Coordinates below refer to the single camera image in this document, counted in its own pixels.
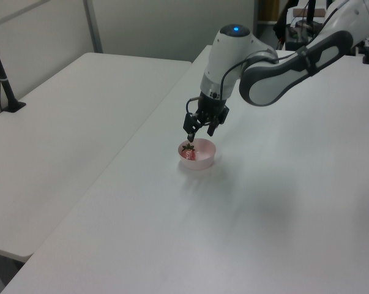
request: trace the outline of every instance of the black cable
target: black cable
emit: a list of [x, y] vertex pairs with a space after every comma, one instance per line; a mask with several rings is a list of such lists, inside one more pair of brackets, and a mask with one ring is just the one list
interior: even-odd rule
[[0, 109], [3, 111], [2, 103], [1, 103], [1, 81], [0, 81]]
[[[329, 20], [331, 19], [331, 17], [336, 13], [338, 11], [338, 9], [335, 9], [333, 12], [331, 12], [331, 14], [329, 15], [329, 17], [327, 17], [327, 19], [326, 19], [326, 21], [323, 23], [323, 25], [321, 26], [321, 28], [320, 28], [320, 31], [318, 32], [318, 34], [316, 35], [316, 36], [318, 36], [319, 34], [320, 34], [320, 32], [324, 29], [324, 27], [326, 26], [326, 24], [329, 22]], [[312, 41], [313, 40], [315, 40], [316, 38], [312, 38], [311, 39], [311, 41], [309, 41], [308, 43], [307, 43], [307, 46], [309, 45], [309, 44], [311, 44], [312, 43]]]
[[[299, 13], [299, 15], [302, 13], [302, 17], [303, 17], [303, 19], [304, 19], [304, 10], [305, 10], [305, 8], [307, 8], [307, 6], [309, 5], [309, 1], [307, 2], [307, 5], [306, 6], [304, 6], [304, 8], [303, 9], [301, 9], [301, 11], [300, 11], [300, 13]], [[291, 26], [292, 25], [292, 23], [293, 23], [293, 21], [296, 19], [297, 17], [294, 17], [293, 19], [292, 19], [292, 21], [290, 22], [290, 25], [289, 26]]]
[[[284, 56], [284, 57], [279, 57], [279, 58], [275, 58], [275, 59], [269, 59], [268, 57], [264, 57], [263, 59], [261, 60], [258, 60], [257, 62], [260, 62], [260, 61], [268, 61], [268, 62], [275, 62], [275, 61], [279, 61], [279, 60], [282, 60], [282, 59], [286, 59], [290, 56], [292, 56], [293, 54], [296, 54], [296, 52], [290, 54], [290, 55], [287, 55], [287, 56]], [[225, 80], [225, 77], [232, 71], [234, 70], [237, 66], [241, 66], [242, 64], [246, 63], [247, 61], [249, 61], [251, 58], [247, 58], [237, 64], [235, 64], [234, 66], [232, 66], [230, 69], [228, 69], [225, 74], [222, 76], [222, 79], [221, 79], [221, 87], [220, 87], [220, 101], [222, 102], [222, 91], [223, 91], [223, 82]]]

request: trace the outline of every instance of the cable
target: cable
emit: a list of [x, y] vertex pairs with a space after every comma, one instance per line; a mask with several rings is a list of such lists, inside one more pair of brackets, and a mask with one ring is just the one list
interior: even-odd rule
[[1, 103], [1, 81], [0, 81], [0, 109], [3, 111], [2, 103]]
[[[293, 54], [296, 54], [296, 52], [290, 54], [290, 55], [287, 55], [287, 56], [284, 56], [284, 57], [279, 57], [279, 58], [275, 58], [275, 59], [269, 59], [268, 57], [264, 57], [263, 59], [257, 61], [257, 62], [260, 62], [260, 61], [269, 61], [269, 62], [275, 62], [275, 61], [279, 61], [279, 60], [282, 60], [282, 59], [286, 59], [290, 56], [292, 56]], [[232, 66], [230, 69], [228, 69], [225, 74], [222, 76], [222, 79], [221, 79], [221, 87], [220, 87], [220, 101], [222, 102], [222, 91], [223, 91], [223, 82], [225, 80], [225, 77], [232, 71], [234, 70], [237, 66], [241, 66], [242, 64], [246, 63], [248, 60], [250, 60], [250, 58], [247, 58], [237, 64], [235, 64], [234, 66]]]
[[[305, 10], [305, 8], [307, 8], [307, 6], [309, 5], [309, 1], [307, 2], [307, 5], [305, 5], [304, 6], [304, 8], [303, 9], [301, 9], [301, 11], [300, 11], [300, 13], [299, 13], [299, 15], [302, 13], [302, 17], [303, 17], [303, 19], [304, 19], [304, 10]], [[292, 19], [292, 21], [290, 22], [290, 25], [289, 26], [291, 26], [292, 25], [292, 23], [294, 22], [294, 20], [296, 19], [297, 17], [294, 17], [293, 19]]]

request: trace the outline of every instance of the white desk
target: white desk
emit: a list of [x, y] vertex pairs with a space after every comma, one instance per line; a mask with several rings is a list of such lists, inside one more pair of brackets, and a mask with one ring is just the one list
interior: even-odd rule
[[209, 49], [3, 294], [369, 293], [369, 66], [345, 57], [264, 108], [236, 85], [220, 158], [190, 171]]
[[0, 254], [26, 261], [189, 68], [88, 53], [0, 114]]

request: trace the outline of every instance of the strawberry leaves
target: strawberry leaves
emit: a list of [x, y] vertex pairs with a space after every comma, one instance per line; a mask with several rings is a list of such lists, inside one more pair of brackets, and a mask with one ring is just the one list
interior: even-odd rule
[[182, 147], [183, 147], [182, 152], [183, 152], [183, 151], [185, 151], [185, 150], [192, 150], [192, 151], [195, 151], [194, 146], [193, 146], [193, 145], [191, 145], [190, 143], [188, 143], [187, 145], [183, 145]]

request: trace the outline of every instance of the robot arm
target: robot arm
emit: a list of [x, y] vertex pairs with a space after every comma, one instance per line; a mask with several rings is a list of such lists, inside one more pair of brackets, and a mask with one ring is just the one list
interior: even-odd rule
[[329, 6], [318, 36], [278, 63], [276, 52], [241, 26], [225, 26], [217, 34], [201, 83], [195, 114], [187, 111], [184, 129], [193, 141], [196, 131], [209, 126], [212, 135], [223, 124], [225, 106], [240, 78], [240, 94], [256, 106], [273, 104], [288, 89], [332, 64], [369, 36], [369, 0], [337, 0]]

